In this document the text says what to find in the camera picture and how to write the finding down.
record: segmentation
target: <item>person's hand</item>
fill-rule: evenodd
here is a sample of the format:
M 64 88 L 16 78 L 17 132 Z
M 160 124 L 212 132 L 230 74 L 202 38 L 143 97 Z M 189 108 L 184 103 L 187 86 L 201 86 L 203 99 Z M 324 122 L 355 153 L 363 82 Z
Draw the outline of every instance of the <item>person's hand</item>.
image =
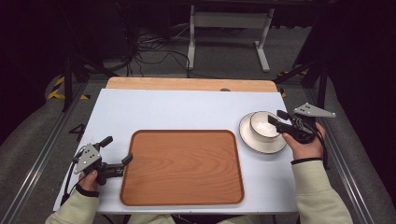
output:
M 97 183 L 96 183 L 96 177 L 98 176 L 98 172 L 96 170 L 91 171 L 87 176 L 84 177 L 84 175 L 79 175 L 79 179 L 82 180 L 79 182 L 79 185 L 87 190 L 87 191 L 96 191 L 97 189 Z
M 323 127 L 317 123 L 317 128 L 323 136 L 323 139 L 326 135 L 326 131 Z M 293 158 L 295 160 L 306 159 L 306 158 L 323 158 L 323 146 L 319 142 L 317 138 L 314 139 L 312 143 L 301 144 L 297 142 L 291 135 L 288 133 L 282 133 L 283 138 L 291 147 L 293 151 Z

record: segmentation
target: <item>brown tray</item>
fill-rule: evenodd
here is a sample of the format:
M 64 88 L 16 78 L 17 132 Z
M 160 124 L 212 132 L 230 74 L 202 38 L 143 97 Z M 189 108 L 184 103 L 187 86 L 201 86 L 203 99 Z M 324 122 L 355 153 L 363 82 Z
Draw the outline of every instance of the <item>brown tray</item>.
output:
M 223 130 L 134 133 L 120 200 L 128 206 L 235 204 L 244 198 L 235 136 Z

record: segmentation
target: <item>white table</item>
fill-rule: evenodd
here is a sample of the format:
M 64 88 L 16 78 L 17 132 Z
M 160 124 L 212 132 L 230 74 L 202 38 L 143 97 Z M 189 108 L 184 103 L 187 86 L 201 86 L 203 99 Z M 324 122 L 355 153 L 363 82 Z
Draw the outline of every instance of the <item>white table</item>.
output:
M 296 212 L 291 150 L 267 155 L 249 148 L 239 135 L 239 121 L 254 111 L 286 110 L 278 92 L 153 91 L 103 89 L 77 148 L 113 136 L 101 149 L 103 161 L 119 163 L 138 130 L 204 129 L 234 133 L 245 198 L 240 204 L 196 206 L 125 206 L 120 202 L 121 177 L 99 188 L 98 213 L 104 214 L 278 214 Z M 73 175 L 69 188 L 77 182 Z M 59 208 L 64 185 L 54 205 Z

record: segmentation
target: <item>metal bracket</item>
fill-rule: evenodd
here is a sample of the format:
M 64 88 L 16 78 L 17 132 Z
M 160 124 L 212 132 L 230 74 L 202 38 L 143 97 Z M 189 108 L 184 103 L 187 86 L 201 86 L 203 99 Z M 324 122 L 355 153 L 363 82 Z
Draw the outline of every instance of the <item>metal bracket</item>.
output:
M 298 108 L 294 109 L 295 114 L 304 115 L 307 117 L 317 117 L 317 118 L 335 118 L 335 113 L 326 111 L 314 105 L 306 103 Z
M 100 160 L 102 157 L 96 148 L 88 144 L 87 146 L 84 147 L 82 151 L 82 155 L 78 160 L 77 163 L 77 168 L 74 171 L 75 175 L 78 174 L 79 172 L 83 171 L 85 168 L 93 164 L 94 162 Z

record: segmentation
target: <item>metal frame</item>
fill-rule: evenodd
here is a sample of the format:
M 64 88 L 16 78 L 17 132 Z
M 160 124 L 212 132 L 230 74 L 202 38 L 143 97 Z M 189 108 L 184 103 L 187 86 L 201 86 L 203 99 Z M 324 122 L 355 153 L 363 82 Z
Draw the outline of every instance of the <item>metal frame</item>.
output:
M 195 6 L 191 6 L 190 14 L 190 44 L 187 64 L 188 69 L 194 67 L 195 58 L 195 27 L 226 27 L 226 28 L 249 28 L 262 29 L 260 41 L 255 41 L 255 48 L 259 55 L 260 64 L 263 72 L 269 72 L 270 67 L 264 54 L 263 46 L 270 28 L 274 9 L 268 13 L 222 13 L 222 12 L 195 12 Z

